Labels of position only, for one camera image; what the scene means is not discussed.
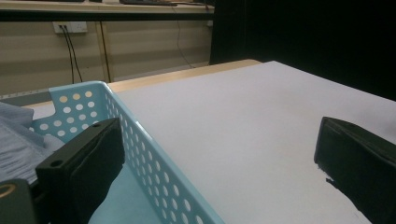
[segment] electrical cord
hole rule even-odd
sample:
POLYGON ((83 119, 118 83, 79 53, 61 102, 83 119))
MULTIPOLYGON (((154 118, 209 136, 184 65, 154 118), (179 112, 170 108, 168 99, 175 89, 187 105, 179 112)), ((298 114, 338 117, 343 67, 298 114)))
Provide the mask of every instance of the electrical cord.
POLYGON ((70 44, 69 44, 69 41, 67 39, 66 30, 64 29, 64 27, 62 25, 60 25, 59 28, 61 28, 62 32, 64 33, 64 39, 66 40, 67 48, 69 49, 70 66, 71 66, 71 69, 72 69, 72 84, 74 84, 74 69, 73 69, 72 51, 70 49, 70 44))
POLYGON ((189 63, 189 61, 187 60, 186 56, 185 56, 184 53, 183 53, 183 50, 181 50, 180 45, 178 44, 178 43, 179 43, 179 40, 180 40, 180 30, 181 30, 181 29, 180 29, 180 24, 179 24, 178 21, 177 21, 177 28, 178 28, 178 32, 177 32, 177 48, 178 48, 178 51, 180 52, 180 55, 181 55, 181 57, 184 59, 184 61, 186 62, 186 64, 188 64, 190 68, 195 68, 194 66, 192 66, 192 65, 189 63))
POLYGON ((73 61, 72 61, 72 57, 71 57, 71 51, 73 51, 74 62, 76 65, 76 69, 78 71, 79 80, 82 82, 82 76, 81 76, 81 73, 79 72, 78 63, 77 63, 76 52, 74 50, 73 42, 72 42, 72 39, 70 38, 70 34, 67 30, 67 26, 61 25, 60 27, 61 27, 62 31, 64 32, 64 37, 66 38, 67 47, 69 48, 70 63, 72 65, 72 83, 74 83, 74 67, 73 67, 73 61))

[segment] table surface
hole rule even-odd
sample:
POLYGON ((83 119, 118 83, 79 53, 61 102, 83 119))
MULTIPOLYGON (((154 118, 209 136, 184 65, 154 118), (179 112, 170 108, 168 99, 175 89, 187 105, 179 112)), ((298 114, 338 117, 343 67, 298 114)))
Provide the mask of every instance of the table surface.
POLYGON ((343 119, 396 143, 395 102, 276 62, 110 87, 225 223, 370 223, 314 163, 319 125, 343 119))

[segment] power outlet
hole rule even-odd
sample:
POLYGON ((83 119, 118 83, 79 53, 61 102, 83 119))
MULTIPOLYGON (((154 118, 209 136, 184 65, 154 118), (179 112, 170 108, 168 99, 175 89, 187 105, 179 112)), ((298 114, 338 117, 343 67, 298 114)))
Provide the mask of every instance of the power outlet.
POLYGON ((52 25, 55 34, 62 34, 64 32, 60 26, 65 27, 70 34, 88 32, 87 22, 85 21, 53 21, 52 25))

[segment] light blue plastic basket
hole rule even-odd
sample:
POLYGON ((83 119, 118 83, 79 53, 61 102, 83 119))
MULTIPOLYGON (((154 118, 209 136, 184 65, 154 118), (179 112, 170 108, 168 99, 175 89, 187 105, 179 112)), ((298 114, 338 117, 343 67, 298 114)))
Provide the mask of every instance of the light blue plastic basket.
POLYGON ((120 118, 126 162, 161 223, 224 223, 106 83, 85 82, 49 92, 56 112, 34 121, 36 133, 67 142, 95 122, 120 118))

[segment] beige wall panel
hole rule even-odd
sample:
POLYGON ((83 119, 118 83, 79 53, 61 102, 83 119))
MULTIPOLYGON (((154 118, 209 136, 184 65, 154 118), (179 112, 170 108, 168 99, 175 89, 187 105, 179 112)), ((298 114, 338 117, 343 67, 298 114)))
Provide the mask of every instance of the beige wall panel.
MULTIPOLYGON (((88 33, 71 34, 84 81, 104 80, 94 22, 88 33)), ((78 73, 75 70, 75 81, 78 73)), ((51 22, 0 23, 0 94, 45 89, 72 82, 69 51, 51 22)))
POLYGON ((107 22, 113 77, 141 77, 155 71, 189 68, 189 64, 207 64, 211 30, 206 24, 207 21, 107 22))

